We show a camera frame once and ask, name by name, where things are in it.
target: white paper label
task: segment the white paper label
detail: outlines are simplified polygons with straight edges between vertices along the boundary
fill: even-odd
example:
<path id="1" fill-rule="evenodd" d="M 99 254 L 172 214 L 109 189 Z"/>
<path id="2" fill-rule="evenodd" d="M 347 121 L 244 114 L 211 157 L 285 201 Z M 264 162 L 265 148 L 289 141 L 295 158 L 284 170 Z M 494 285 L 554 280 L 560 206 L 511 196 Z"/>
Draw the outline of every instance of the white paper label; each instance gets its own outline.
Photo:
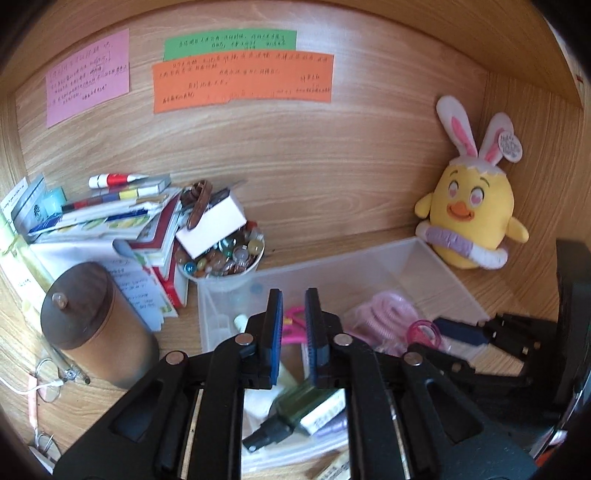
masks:
<path id="1" fill-rule="evenodd" d="M 519 138 L 511 132 L 501 132 L 499 134 L 499 148 L 503 156 L 512 163 L 519 162 L 523 156 L 523 147 Z"/>
<path id="2" fill-rule="evenodd" d="M 345 406 L 345 391 L 341 388 L 301 419 L 300 425 L 304 427 L 310 435 L 314 435 L 324 425 L 341 413 L 345 409 Z"/>
<path id="3" fill-rule="evenodd" d="M 349 480 L 351 470 L 349 467 L 349 452 L 341 453 L 329 467 L 314 480 Z"/>

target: pen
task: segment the pen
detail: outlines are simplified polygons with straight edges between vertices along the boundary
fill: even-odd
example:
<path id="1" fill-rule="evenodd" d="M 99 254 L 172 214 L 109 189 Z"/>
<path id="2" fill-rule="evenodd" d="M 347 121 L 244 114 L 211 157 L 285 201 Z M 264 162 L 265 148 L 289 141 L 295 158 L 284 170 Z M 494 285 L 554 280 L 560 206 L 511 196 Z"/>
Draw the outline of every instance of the pen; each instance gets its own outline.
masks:
<path id="1" fill-rule="evenodd" d="M 104 189 L 106 187 L 116 187 L 127 185 L 135 180 L 148 178 L 141 173 L 102 173 L 88 179 L 88 186 L 91 189 Z"/>

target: metal screw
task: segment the metal screw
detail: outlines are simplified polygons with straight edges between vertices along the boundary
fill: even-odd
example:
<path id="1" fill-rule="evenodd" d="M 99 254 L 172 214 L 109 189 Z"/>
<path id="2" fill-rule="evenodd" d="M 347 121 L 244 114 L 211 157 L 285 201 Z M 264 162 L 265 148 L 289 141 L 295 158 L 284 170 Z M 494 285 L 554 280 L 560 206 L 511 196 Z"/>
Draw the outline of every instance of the metal screw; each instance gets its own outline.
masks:
<path id="1" fill-rule="evenodd" d="M 347 333 L 337 333 L 333 341 L 339 346 L 349 346 L 353 343 L 353 337 Z"/>
<path id="2" fill-rule="evenodd" d="M 418 367 L 423 363 L 423 357 L 420 353 L 409 352 L 404 354 L 404 361 L 413 367 Z"/>
<path id="3" fill-rule="evenodd" d="M 169 365 L 178 365 L 183 360 L 184 355 L 182 352 L 179 351 L 170 352 L 166 355 L 166 363 L 168 363 Z"/>
<path id="4" fill-rule="evenodd" d="M 240 333 L 234 339 L 238 345 L 242 346 L 250 345 L 254 340 L 255 338 L 250 333 Z"/>

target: white eraser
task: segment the white eraser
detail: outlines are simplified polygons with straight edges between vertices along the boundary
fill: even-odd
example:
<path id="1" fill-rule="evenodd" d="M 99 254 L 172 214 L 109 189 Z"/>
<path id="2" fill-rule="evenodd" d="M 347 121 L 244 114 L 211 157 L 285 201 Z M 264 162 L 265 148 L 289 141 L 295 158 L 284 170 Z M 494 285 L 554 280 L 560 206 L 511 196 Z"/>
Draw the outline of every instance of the white eraser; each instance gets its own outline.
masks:
<path id="1" fill-rule="evenodd" d="M 226 198 L 205 211 L 193 230 L 184 227 L 176 237 L 187 253 L 197 258 L 244 224 L 246 217 L 242 205 L 230 191 Z"/>

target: leather strap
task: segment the leather strap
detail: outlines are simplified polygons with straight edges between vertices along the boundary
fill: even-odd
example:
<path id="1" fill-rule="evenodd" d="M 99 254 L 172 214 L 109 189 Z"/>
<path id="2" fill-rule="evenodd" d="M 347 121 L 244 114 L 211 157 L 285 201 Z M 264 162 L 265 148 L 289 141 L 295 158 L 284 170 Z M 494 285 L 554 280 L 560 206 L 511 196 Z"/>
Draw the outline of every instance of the leather strap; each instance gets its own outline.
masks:
<path id="1" fill-rule="evenodd" d="M 193 230 L 201 220 L 212 196 L 212 189 L 213 186 L 210 181 L 199 180 L 193 184 L 190 190 L 183 192 L 181 195 L 181 203 L 184 207 L 194 204 L 191 215 L 187 219 L 188 230 Z"/>

